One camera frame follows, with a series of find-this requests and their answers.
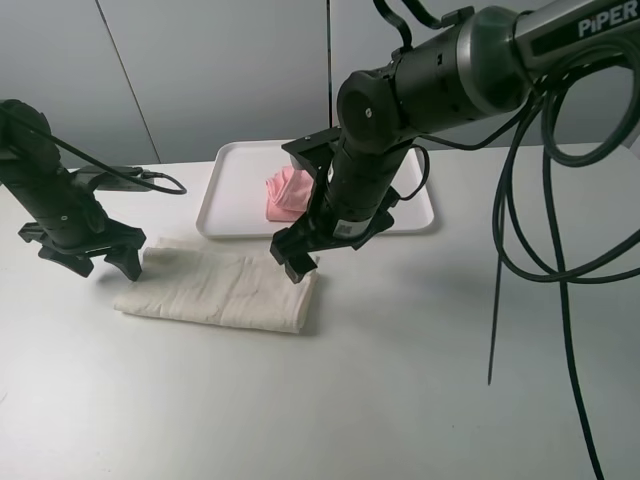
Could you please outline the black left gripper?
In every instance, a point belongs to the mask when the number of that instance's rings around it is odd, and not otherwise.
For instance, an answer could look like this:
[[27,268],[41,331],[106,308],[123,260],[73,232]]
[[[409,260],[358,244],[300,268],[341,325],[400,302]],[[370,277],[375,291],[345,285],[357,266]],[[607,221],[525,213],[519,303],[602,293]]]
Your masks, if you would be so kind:
[[109,218],[95,191],[77,183],[72,173],[17,180],[17,200],[33,218],[21,227],[19,237],[40,243],[44,260],[83,278],[94,269],[91,259],[102,256],[127,279],[137,281],[144,233]]

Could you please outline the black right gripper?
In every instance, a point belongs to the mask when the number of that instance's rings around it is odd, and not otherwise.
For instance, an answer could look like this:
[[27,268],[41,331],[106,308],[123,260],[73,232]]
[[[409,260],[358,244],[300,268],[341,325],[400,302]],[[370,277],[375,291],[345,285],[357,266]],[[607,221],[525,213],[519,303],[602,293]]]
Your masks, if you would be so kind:
[[358,249],[393,225],[387,210],[397,201],[387,192],[400,167],[400,146],[367,152],[333,127],[288,141],[282,149],[305,155],[316,173],[305,213],[276,232],[270,248],[288,278],[299,284],[318,267],[309,253]]

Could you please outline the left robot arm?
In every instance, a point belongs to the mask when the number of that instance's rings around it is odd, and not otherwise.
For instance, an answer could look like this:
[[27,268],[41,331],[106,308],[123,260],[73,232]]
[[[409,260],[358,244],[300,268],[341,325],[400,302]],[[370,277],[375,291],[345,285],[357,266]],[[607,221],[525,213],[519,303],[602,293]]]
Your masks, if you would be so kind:
[[114,176],[96,167],[67,170],[50,134],[42,113],[18,100],[1,102],[1,183],[33,218],[18,235],[41,245],[40,258],[82,277],[93,271],[92,259],[102,256],[138,280],[146,236],[109,218],[94,195]]

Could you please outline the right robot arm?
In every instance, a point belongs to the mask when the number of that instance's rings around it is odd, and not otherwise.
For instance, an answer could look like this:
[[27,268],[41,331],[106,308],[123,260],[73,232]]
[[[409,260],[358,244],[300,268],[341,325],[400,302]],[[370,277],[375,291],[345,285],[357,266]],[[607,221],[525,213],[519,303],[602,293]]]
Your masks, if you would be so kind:
[[502,114],[521,126],[540,118],[545,153],[582,167],[608,156],[639,119],[632,99],[592,152],[569,155],[555,143],[555,118],[574,82],[611,66],[638,69],[635,1],[555,1],[522,13],[465,7],[441,18],[411,1],[409,11],[435,31],[420,45],[387,3],[376,9],[398,30],[402,46],[388,65],[343,82],[335,127],[284,145],[314,182],[305,212],[276,232],[270,247],[296,283],[315,268],[315,252],[359,249],[393,225],[390,211],[400,197],[391,183],[418,138],[436,141],[441,131]]

